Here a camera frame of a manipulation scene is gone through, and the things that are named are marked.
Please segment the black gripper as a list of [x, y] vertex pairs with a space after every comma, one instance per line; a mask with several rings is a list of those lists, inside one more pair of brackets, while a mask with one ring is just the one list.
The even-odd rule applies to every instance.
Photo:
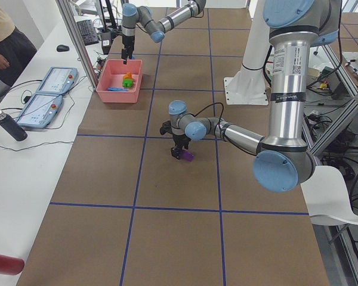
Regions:
[[181, 159], [181, 149], [189, 149], [189, 138], [185, 135], [176, 135], [173, 134], [172, 138], [174, 140], [175, 146], [171, 148], [171, 155], [177, 160]]
[[124, 48], [122, 49], [122, 60], [123, 63], [126, 64], [126, 49], [127, 48], [127, 57], [128, 59], [132, 59], [132, 49], [134, 48], [135, 45], [135, 36], [128, 36], [123, 34], [122, 35], [122, 44], [124, 45]]

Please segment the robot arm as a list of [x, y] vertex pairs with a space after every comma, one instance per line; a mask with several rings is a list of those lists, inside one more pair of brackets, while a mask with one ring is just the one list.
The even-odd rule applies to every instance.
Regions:
[[136, 7], [125, 3], [122, 6], [122, 48], [121, 59], [126, 64], [132, 58], [135, 47], [135, 29], [141, 24], [155, 43], [162, 42], [165, 34], [190, 18], [203, 12], [205, 1], [189, 1], [185, 6], [168, 14], [159, 21], [154, 20], [150, 8]]
[[172, 156], [185, 158], [190, 141], [211, 134], [253, 155], [254, 176], [267, 190], [286, 192], [307, 181], [315, 169], [301, 136], [310, 48], [337, 38], [340, 17], [340, 1], [266, 1], [263, 20], [274, 49], [268, 135], [220, 117], [196, 117], [184, 101], [175, 100], [168, 107], [170, 119], [160, 129], [172, 135]]

